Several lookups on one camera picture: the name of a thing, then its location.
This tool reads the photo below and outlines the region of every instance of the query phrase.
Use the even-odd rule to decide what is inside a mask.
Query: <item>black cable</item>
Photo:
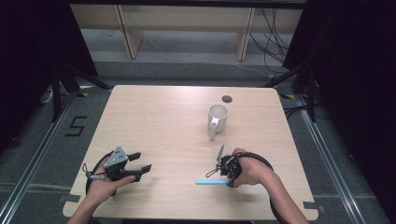
[[[257,46],[260,50],[266,52],[266,53],[269,54],[271,57],[273,57],[275,60],[279,61],[280,63],[283,63],[281,58],[277,57],[273,52],[271,52],[271,51],[269,51],[268,49],[266,49],[265,47],[263,47],[263,46],[253,37],[252,34],[250,34],[250,37],[252,38],[253,42],[256,44],[256,46]]]

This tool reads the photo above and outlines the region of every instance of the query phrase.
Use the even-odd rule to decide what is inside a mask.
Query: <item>floor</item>
[[[137,57],[130,60],[127,58],[119,31],[82,30],[81,32],[95,61],[99,76],[112,84],[128,83],[128,68],[136,69],[140,65],[147,64],[170,71],[184,65],[189,69],[193,68],[193,71],[190,70],[191,74],[186,74],[186,77],[197,76],[201,71],[199,69],[204,65],[207,68],[202,71],[209,73],[212,71],[210,69],[220,67],[227,69],[230,74],[243,71],[262,77],[264,82],[269,81],[271,76],[280,76],[281,72],[285,72],[284,69],[279,68],[281,62],[264,55],[251,38],[245,60],[238,62],[232,34],[146,32]],[[253,36],[263,46],[267,45],[267,39],[263,34],[253,34]],[[292,39],[292,35],[281,37],[286,44]],[[278,52],[277,44],[270,43],[267,47],[279,58],[282,57]],[[227,85],[230,82],[224,80],[224,83],[221,82],[219,85]],[[81,86],[91,85],[83,80],[80,83]],[[294,99],[288,99],[290,83],[291,81],[286,81],[277,87],[279,94],[286,95],[281,99],[284,108],[304,104],[303,95],[293,95]],[[108,91],[97,90],[92,91],[90,97],[76,97],[59,127],[53,127],[53,123],[50,122],[51,101],[37,109],[32,116],[33,119],[20,134],[21,145],[10,146],[0,157],[0,175],[3,176],[0,180],[0,204],[4,206],[14,187],[23,181],[21,176],[29,173],[27,167],[32,167],[29,166],[29,162],[37,158],[35,152],[40,148],[44,148],[45,151],[42,159],[34,167],[35,173],[32,179],[26,183],[28,188],[23,193],[23,197],[15,202],[18,206],[9,212],[9,223],[66,222],[67,218],[62,214],[64,195],[67,195],[73,184],[77,171],[74,167],[79,167],[81,164],[85,155],[84,149],[90,143],[108,96]],[[64,140],[64,136],[70,132],[69,124],[73,118],[81,114],[90,116],[89,121],[82,121],[85,126],[84,134],[75,141]],[[336,127],[333,126],[325,108],[316,108],[316,116],[317,122],[312,123],[304,111],[297,111],[288,119],[319,210],[319,219],[313,223],[389,223],[359,168],[347,156],[347,148],[342,138],[338,136]],[[51,129],[55,130],[55,134],[49,140],[48,149],[45,149],[47,146],[42,146],[42,140]],[[120,220],[102,219],[101,222],[120,223]],[[256,221],[256,223],[274,222]]]

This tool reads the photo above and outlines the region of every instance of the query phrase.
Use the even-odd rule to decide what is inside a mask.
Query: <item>gray floor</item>
[[[269,81],[269,75],[280,76],[263,66],[264,56],[252,42],[243,62],[236,60],[232,34],[149,32],[140,47],[137,58],[127,59],[125,48],[117,31],[83,30],[100,78],[108,84],[149,85],[204,85],[259,87]],[[291,36],[285,35],[285,42]],[[271,70],[285,72],[280,63],[265,57]],[[292,80],[276,88],[279,93],[290,93]],[[82,86],[90,83],[79,80]],[[59,131],[44,160],[39,164],[30,188],[24,194],[11,223],[65,223],[63,202],[73,185],[85,152],[100,119],[108,91],[96,88],[86,90],[87,97],[75,97],[61,123]],[[281,99],[282,105],[297,106],[296,100]],[[343,179],[356,200],[366,223],[389,223],[359,168],[347,157],[347,148],[338,135],[325,108],[316,107],[317,125],[325,139]],[[39,107],[26,124],[19,138],[21,145],[10,146],[0,157],[0,204],[4,204],[19,181],[30,159],[39,147],[50,126],[51,102]],[[80,137],[67,137],[74,133],[70,123],[75,116],[86,116],[78,125],[85,126]],[[289,118],[289,125],[299,151],[308,182],[317,206],[319,218],[312,223],[353,223],[343,205],[329,172],[321,158],[301,112]],[[101,218],[102,223],[120,223],[120,220]]]

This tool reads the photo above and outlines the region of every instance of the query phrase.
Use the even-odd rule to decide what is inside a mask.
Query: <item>hand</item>
[[[104,159],[96,170],[95,174],[102,174],[105,172]],[[88,189],[86,200],[90,201],[93,205],[99,205],[106,201],[118,188],[127,185],[134,181],[134,176],[126,176],[118,181],[111,181],[109,179],[94,179]]]
[[[233,151],[233,156],[236,156],[238,153],[247,152],[246,150],[237,147]],[[242,157],[238,159],[239,164],[242,168],[242,173],[238,176],[233,184],[236,187],[239,187],[243,184],[248,185],[257,185],[257,184],[265,184],[268,177],[275,175],[275,173],[264,163],[258,161],[254,158]]]
[[[104,159],[95,174],[101,174],[105,172]],[[67,221],[67,224],[86,224],[90,221],[93,212],[96,208],[105,200],[107,200],[118,188],[127,185],[134,181],[134,176],[126,176],[118,181],[111,181],[109,179],[94,179],[90,184],[87,196],[81,202],[76,212]]]
[[[233,156],[246,152],[242,148],[236,148]],[[286,191],[280,177],[267,165],[254,158],[242,157],[238,159],[242,172],[233,184],[238,187],[243,184],[262,184],[268,191],[273,205],[279,215],[288,223],[308,223],[303,213],[297,207],[293,199]]]

